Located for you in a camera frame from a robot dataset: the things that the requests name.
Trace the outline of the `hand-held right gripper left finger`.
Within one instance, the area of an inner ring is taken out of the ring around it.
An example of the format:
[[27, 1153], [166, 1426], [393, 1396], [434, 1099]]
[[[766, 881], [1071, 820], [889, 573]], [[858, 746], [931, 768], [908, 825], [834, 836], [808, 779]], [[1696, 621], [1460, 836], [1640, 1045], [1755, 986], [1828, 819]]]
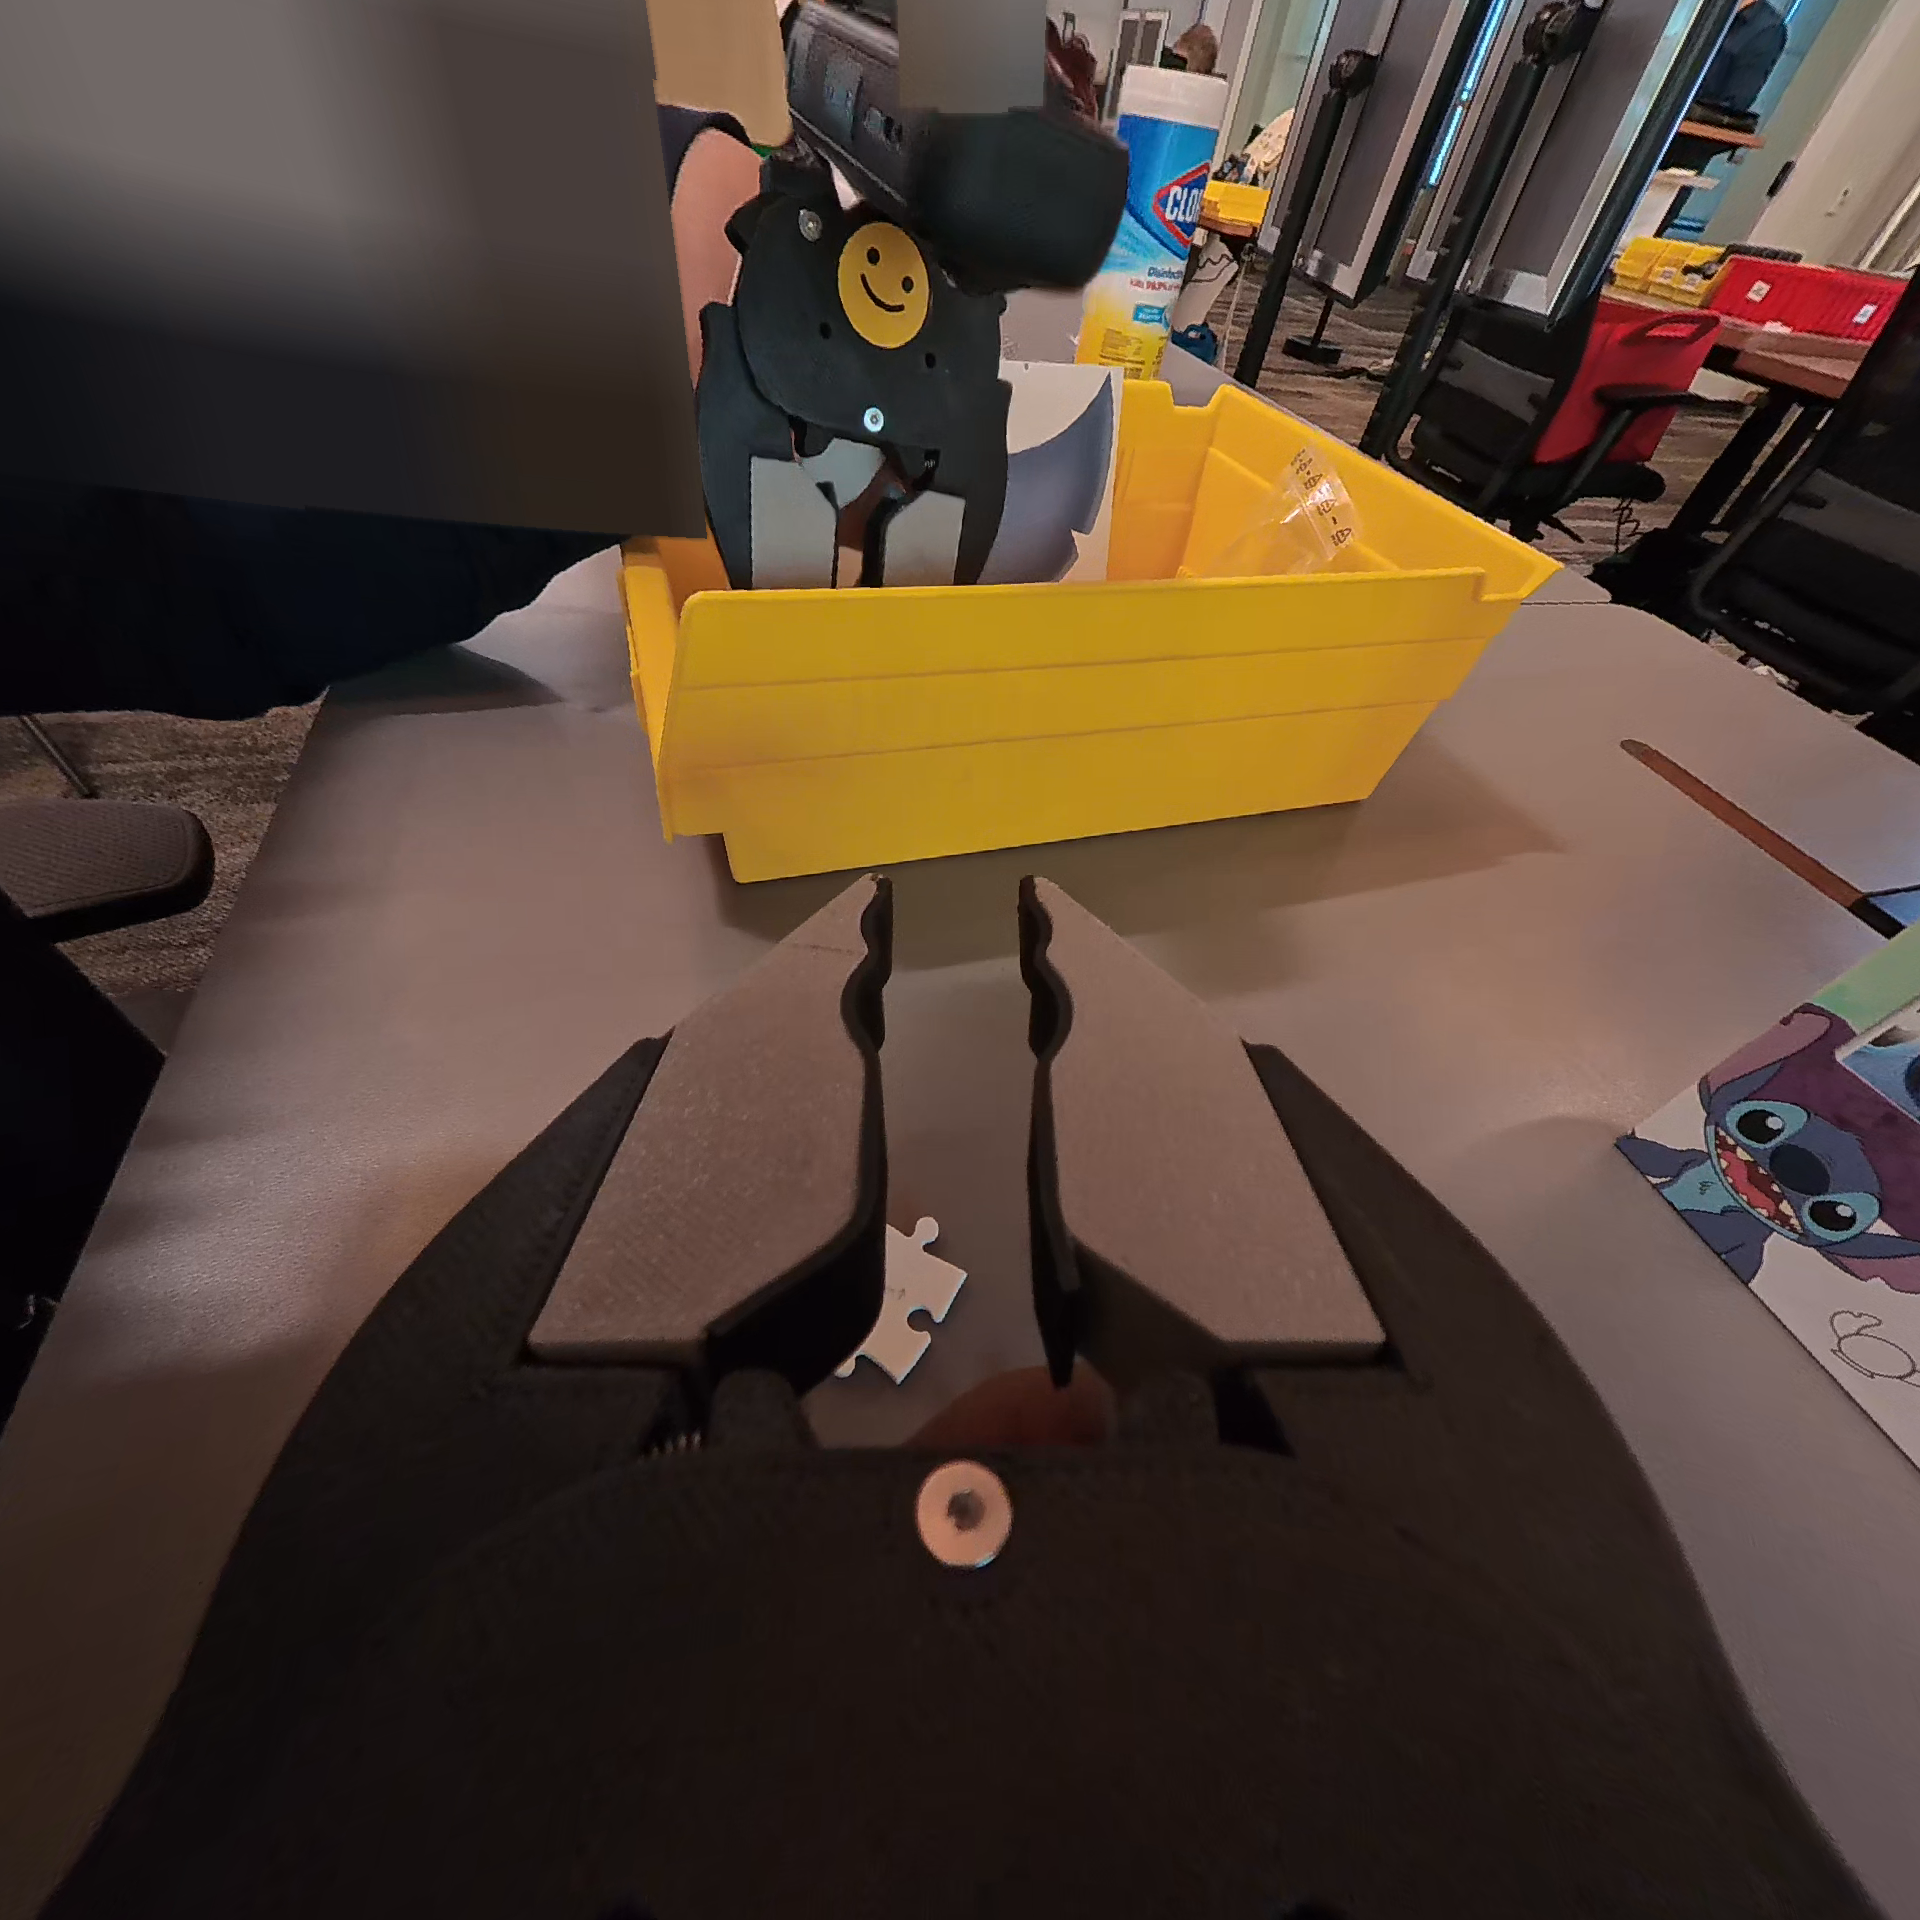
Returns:
[[664, 1040], [530, 1331], [558, 1365], [628, 1363], [706, 1401], [798, 1396], [882, 1301], [882, 997], [894, 884], [858, 877]]

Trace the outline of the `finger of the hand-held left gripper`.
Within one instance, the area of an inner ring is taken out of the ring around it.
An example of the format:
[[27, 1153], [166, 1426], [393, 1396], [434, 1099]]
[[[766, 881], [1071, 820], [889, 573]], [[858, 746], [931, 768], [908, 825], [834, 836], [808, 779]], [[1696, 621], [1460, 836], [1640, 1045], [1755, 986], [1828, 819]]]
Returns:
[[830, 450], [751, 463], [751, 588], [838, 588], [840, 504]]
[[963, 553], [966, 530], [966, 499], [938, 490], [908, 492], [902, 480], [878, 480], [862, 528], [862, 586], [975, 586], [977, 568]]

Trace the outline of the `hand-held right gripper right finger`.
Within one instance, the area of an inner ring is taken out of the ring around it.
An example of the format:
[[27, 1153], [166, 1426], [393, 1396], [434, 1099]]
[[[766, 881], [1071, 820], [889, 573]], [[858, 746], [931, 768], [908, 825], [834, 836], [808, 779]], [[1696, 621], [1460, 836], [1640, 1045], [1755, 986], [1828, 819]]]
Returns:
[[1240, 1034], [1047, 877], [1018, 893], [1049, 1373], [1356, 1368], [1386, 1331]]

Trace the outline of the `curved grey white puzzle section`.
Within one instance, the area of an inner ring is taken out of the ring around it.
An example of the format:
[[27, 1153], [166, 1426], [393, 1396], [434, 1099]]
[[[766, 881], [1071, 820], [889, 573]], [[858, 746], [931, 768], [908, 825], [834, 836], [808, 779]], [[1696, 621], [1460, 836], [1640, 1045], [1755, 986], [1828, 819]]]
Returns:
[[983, 586], [1103, 586], [1124, 381], [1115, 369], [1003, 360], [1006, 497]]

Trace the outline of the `yellow plastic bin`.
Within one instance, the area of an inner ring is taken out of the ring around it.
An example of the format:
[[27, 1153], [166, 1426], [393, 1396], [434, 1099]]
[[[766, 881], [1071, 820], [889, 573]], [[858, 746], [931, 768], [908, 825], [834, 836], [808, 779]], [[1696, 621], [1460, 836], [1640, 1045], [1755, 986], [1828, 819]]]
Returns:
[[[1308, 449], [1382, 572], [1176, 578], [1211, 450]], [[1560, 564], [1235, 381], [1120, 403], [1104, 583], [735, 593], [712, 539], [622, 552], [666, 840], [738, 882], [1367, 800]]]

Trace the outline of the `white puzzle piece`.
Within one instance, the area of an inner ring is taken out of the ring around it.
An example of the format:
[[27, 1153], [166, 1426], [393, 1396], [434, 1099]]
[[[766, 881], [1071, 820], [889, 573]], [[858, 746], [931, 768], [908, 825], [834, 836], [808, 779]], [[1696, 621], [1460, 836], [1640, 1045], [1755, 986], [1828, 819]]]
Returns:
[[872, 1331], [834, 1378], [848, 1381], [862, 1363], [903, 1386], [926, 1359], [932, 1331], [963, 1297], [970, 1273], [939, 1252], [942, 1224], [922, 1217], [913, 1231], [888, 1227], [882, 1299]]

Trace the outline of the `person's left hand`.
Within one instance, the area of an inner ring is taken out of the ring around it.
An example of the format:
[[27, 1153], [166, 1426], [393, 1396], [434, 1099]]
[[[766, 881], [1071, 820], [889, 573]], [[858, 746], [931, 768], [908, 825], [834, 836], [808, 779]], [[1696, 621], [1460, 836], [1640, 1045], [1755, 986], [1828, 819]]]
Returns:
[[736, 289], [740, 251], [730, 241], [730, 221], [760, 192], [762, 159], [753, 144], [721, 127], [692, 136], [667, 207], [692, 381], [704, 369], [702, 314], [710, 305], [730, 305]]

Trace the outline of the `clear plastic bag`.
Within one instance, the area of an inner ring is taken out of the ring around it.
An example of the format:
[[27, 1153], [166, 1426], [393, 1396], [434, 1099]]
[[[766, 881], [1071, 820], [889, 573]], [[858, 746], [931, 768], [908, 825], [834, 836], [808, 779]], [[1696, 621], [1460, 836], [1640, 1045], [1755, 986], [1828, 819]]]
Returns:
[[1360, 509], [1338, 472], [1308, 449], [1279, 472], [1211, 450], [1176, 578], [1295, 581], [1387, 568], [1360, 538]]

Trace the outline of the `white wipes canister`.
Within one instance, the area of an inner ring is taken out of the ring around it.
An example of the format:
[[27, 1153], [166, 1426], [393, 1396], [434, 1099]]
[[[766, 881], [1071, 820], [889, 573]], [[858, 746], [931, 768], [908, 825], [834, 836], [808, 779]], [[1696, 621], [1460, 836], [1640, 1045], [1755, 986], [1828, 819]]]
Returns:
[[1124, 68], [1115, 132], [1130, 183], [1111, 249], [1083, 293], [1079, 367], [1160, 376], [1228, 100], [1231, 85], [1216, 75]]

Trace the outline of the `black office chair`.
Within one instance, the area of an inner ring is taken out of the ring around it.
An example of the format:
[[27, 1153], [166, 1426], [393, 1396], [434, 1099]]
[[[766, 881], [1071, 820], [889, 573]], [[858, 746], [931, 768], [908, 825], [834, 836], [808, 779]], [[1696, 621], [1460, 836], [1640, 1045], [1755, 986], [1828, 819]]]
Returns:
[[1794, 466], [1690, 591], [1716, 635], [1916, 759], [1919, 285]]
[[1561, 512], [1582, 500], [1626, 507], [1660, 500], [1665, 477], [1652, 463], [1604, 464], [1602, 453], [1624, 433], [1628, 412], [1667, 400], [1667, 393], [1610, 392], [1604, 397], [1614, 419], [1575, 464], [1537, 466], [1529, 460], [1552, 388], [1547, 333], [1570, 322], [1577, 309], [1555, 325], [1539, 325], [1502, 305], [1463, 305], [1416, 403], [1408, 445], [1393, 464], [1458, 507], [1499, 521], [1523, 541], [1560, 525]]

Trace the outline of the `glass partition panels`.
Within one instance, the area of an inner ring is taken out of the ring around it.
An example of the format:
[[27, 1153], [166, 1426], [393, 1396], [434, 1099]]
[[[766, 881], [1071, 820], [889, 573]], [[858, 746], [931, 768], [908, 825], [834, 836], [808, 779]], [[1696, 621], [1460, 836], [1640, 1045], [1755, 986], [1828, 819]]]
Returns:
[[1430, 283], [1508, 82], [1544, 61], [1458, 293], [1561, 320], [1608, 275], [1736, 4], [1336, 4], [1257, 244], [1359, 307]]

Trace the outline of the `row of yellow bins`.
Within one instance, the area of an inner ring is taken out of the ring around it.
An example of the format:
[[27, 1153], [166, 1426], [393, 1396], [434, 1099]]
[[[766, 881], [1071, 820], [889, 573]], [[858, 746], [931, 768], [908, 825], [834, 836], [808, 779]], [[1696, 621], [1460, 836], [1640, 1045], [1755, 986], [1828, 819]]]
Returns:
[[1610, 290], [1614, 297], [1705, 307], [1712, 303], [1712, 290], [1731, 256], [1729, 247], [1640, 235], [1618, 255], [1610, 275]]

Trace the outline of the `long red storage bin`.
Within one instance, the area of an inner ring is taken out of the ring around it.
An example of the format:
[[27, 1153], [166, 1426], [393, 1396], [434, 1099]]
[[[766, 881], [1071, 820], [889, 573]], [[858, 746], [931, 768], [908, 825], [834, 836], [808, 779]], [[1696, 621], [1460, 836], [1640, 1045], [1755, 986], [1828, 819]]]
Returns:
[[1865, 345], [1881, 333], [1910, 283], [1910, 275], [1731, 251], [1712, 280], [1707, 309], [1753, 329]]

